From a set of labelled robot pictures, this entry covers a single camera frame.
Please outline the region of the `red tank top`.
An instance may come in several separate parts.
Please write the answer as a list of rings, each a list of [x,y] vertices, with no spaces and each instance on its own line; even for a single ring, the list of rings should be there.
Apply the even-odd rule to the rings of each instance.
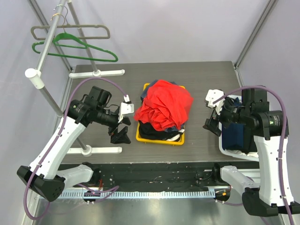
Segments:
[[[176,127],[188,121],[194,98],[183,87],[165,80],[158,80],[148,87],[142,105],[136,110],[134,119],[150,123],[157,131]]]

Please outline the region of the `navy garment in basket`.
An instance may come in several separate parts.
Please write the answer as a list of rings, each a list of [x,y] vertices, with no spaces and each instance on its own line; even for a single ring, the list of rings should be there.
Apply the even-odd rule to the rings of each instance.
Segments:
[[[238,150],[244,154],[257,153],[251,130],[243,124],[231,123],[228,119],[234,108],[242,107],[238,98],[226,97],[224,109],[221,113],[222,123],[222,148],[233,152]]]

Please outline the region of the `black garment in tray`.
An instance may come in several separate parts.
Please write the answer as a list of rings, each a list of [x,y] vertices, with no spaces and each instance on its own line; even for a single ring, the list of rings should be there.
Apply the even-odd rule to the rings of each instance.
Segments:
[[[184,134],[184,129],[171,133],[157,131],[150,123],[142,123],[141,121],[139,121],[138,130],[140,137],[148,140],[178,141]]]

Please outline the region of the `white plastic laundry basket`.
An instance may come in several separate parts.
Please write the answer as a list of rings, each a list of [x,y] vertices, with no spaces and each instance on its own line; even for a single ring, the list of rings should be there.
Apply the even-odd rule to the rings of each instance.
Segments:
[[[218,138],[219,150],[222,154],[243,160],[259,161],[257,147],[250,129],[243,124],[234,123],[227,127],[219,123],[219,128],[222,131]]]

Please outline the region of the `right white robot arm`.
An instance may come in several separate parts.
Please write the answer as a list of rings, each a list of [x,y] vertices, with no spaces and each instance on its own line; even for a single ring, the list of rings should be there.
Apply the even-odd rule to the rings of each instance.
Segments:
[[[242,124],[250,130],[258,153],[260,183],[251,181],[235,166],[224,166],[214,171],[212,181],[225,182],[241,195],[242,204],[249,215],[272,217],[278,214],[299,214],[300,205],[290,190],[286,147],[288,121],[284,103],[278,95],[264,86],[244,86],[241,105],[237,106],[229,94],[209,90],[205,102],[212,114],[203,126],[217,136],[219,125]]]

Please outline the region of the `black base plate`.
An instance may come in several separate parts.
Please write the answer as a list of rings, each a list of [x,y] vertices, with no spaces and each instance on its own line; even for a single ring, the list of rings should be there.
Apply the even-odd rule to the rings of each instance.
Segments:
[[[174,162],[94,164],[96,176],[83,185],[109,190],[118,186],[123,192],[188,192],[227,186],[219,171],[232,165],[239,170],[255,170],[258,162]]]

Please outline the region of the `blue grey garment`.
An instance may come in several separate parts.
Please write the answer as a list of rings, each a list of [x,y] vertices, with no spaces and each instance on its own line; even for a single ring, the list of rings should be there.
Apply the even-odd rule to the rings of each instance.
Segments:
[[[143,89],[143,91],[142,91],[142,93],[141,93],[141,95],[140,95],[140,99],[141,99],[141,102],[142,102],[142,103],[143,103],[143,100],[147,97],[148,89],[149,89],[150,87],[152,87],[157,81],[158,81],[158,79],[152,81],[152,82],[149,83],[146,87],[144,87],[144,89]],[[177,129],[176,126],[173,126],[173,127],[167,127],[166,129],[164,129],[164,130],[162,130],[162,131],[164,131],[164,132],[166,132],[166,133],[171,133],[171,132],[179,131],[179,130],[181,130],[181,129],[183,129],[183,128],[184,128],[184,124],[181,124],[180,129]]]

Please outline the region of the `grey clothes hanger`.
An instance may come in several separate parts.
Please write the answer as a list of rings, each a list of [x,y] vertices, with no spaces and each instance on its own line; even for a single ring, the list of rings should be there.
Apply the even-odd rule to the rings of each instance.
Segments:
[[[50,25],[33,26],[30,32],[35,40],[45,40],[45,36],[41,36],[41,30],[49,31]],[[59,33],[69,33],[81,40],[93,40],[93,39],[110,39],[110,30],[104,25],[95,24],[80,24],[80,25],[58,25],[55,35]]]

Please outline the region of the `yellow plastic tray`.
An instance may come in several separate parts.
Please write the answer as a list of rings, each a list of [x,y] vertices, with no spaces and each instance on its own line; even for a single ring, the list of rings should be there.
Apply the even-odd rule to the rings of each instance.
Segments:
[[[180,142],[193,103],[190,93],[174,82],[154,80],[144,88],[141,101],[134,115],[137,140]]]

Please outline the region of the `green clothes hanger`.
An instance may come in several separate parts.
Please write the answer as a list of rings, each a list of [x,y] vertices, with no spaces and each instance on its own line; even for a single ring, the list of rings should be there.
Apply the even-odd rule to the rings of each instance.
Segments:
[[[61,40],[67,40],[67,39],[75,41],[77,43],[77,45],[64,45],[64,44],[58,43]],[[98,61],[98,62],[118,62],[119,61],[119,58],[115,53],[113,53],[109,50],[105,50],[100,47],[94,46],[94,45],[87,44],[87,43],[83,42],[80,38],[78,38],[72,34],[66,33],[66,32],[60,33],[56,37],[54,37],[52,40],[52,44],[54,44],[55,46],[59,46],[59,47],[74,48],[74,49],[88,50],[91,48],[91,49],[94,49],[94,50],[97,50],[97,51],[100,51],[103,53],[107,53],[107,54],[111,55],[113,58],[112,59],[102,59],[102,58],[82,57],[82,56],[59,54],[59,53],[47,53],[47,55],[50,55],[50,56],[79,59],[79,60],[90,60],[90,61]]]

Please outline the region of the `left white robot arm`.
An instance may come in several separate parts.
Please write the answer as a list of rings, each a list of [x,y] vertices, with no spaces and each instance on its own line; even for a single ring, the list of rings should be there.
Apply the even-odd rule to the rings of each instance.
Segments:
[[[125,101],[111,112],[106,108],[111,97],[110,92],[93,86],[81,100],[70,102],[66,115],[42,152],[29,166],[22,165],[17,170],[18,177],[29,189],[53,202],[65,188],[82,183],[95,187],[99,183],[101,173],[91,163],[62,171],[59,166],[74,141],[93,122],[108,127],[111,143],[131,143],[127,136],[131,122],[127,115],[134,113],[134,104],[125,96]]]

